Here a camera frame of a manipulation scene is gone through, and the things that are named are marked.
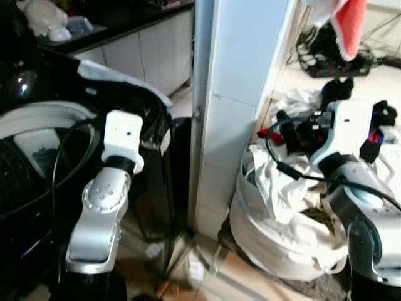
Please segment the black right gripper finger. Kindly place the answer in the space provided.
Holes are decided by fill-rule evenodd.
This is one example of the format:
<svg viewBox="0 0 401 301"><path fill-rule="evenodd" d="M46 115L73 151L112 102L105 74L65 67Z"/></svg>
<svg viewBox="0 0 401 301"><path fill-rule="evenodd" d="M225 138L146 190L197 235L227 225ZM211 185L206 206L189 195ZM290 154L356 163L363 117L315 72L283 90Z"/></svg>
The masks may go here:
<svg viewBox="0 0 401 301"><path fill-rule="evenodd" d="M395 131L398 112L386 100L373 106L368 138L359 149L359 156L368 163L374 163L383 144L393 144L398 136Z"/></svg>
<svg viewBox="0 0 401 301"><path fill-rule="evenodd" d="M305 145L300 139L297 126L294 123L284 123L277 128L277 132L280 134L283 143L286 144L288 153L303 153L305 151Z"/></svg>

